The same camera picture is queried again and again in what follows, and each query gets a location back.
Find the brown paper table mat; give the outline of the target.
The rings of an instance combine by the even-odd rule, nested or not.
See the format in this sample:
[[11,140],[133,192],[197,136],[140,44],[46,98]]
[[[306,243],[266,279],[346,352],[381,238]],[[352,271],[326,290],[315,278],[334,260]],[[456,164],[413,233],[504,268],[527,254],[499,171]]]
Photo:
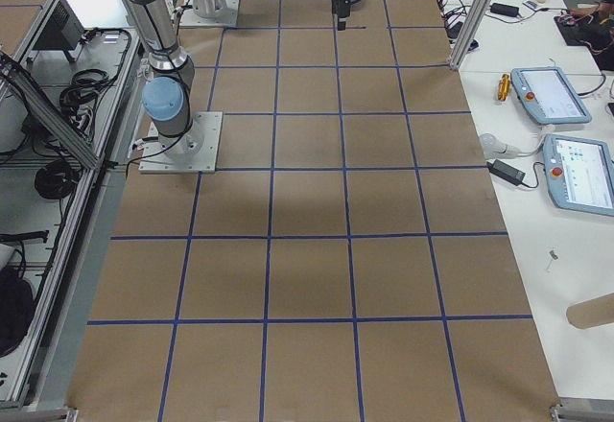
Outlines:
[[82,421],[546,421],[552,378],[436,0],[184,30],[212,175],[124,188]]

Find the near teach pendant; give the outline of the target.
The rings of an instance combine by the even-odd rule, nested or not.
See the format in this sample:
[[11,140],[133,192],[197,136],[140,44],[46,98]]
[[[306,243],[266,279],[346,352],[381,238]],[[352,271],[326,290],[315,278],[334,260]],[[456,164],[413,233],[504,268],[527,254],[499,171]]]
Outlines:
[[548,134],[542,152],[548,192],[558,208],[613,216],[613,162],[606,143]]

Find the black power adapter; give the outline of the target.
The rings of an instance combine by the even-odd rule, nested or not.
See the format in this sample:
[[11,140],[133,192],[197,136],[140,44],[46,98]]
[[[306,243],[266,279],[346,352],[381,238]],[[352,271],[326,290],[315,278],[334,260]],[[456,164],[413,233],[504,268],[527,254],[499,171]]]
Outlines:
[[524,172],[499,159],[487,162],[486,166],[492,175],[497,176],[498,178],[501,178],[514,186],[520,186],[524,182]]

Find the cardboard tube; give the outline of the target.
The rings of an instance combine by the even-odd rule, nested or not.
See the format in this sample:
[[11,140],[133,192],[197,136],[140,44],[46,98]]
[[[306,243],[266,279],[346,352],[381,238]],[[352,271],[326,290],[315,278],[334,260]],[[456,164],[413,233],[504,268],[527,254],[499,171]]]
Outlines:
[[607,325],[614,320],[613,293],[582,301],[567,308],[568,322],[578,329]]

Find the white light bulb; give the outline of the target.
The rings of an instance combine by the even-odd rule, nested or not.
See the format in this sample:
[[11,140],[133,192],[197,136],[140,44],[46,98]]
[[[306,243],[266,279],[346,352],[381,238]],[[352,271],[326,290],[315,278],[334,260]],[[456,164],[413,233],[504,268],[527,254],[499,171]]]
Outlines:
[[517,147],[499,140],[491,133],[481,134],[479,141],[485,159],[516,158],[520,155],[520,150]]

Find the teach pendant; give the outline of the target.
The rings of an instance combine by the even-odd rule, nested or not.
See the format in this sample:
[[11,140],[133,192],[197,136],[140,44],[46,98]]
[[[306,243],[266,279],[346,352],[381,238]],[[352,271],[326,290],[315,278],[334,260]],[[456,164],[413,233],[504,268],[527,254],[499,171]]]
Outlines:
[[559,67],[514,68],[511,85],[538,125],[587,124],[592,115]]
[[613,216],[613,162],[606,143],[548,134],[542,152],[548,192],[558,208]]

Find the aluminium frame post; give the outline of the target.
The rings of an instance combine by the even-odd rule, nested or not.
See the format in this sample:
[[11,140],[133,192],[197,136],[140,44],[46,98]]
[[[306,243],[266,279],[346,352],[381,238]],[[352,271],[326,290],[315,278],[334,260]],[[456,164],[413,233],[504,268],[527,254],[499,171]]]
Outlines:
[[489,4],[490,0],[473,1],[449,57],[451,69],[459,70],[461,68],[461,64],[469,51],[469,46],[475,37]]

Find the far teach pendant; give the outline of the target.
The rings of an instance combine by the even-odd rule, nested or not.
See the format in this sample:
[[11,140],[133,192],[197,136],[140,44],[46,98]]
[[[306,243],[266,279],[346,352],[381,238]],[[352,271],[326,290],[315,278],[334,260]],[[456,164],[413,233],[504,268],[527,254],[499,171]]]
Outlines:
[[592,115],[559,67],[514,68],[511,85],[538,125],[587,124]]

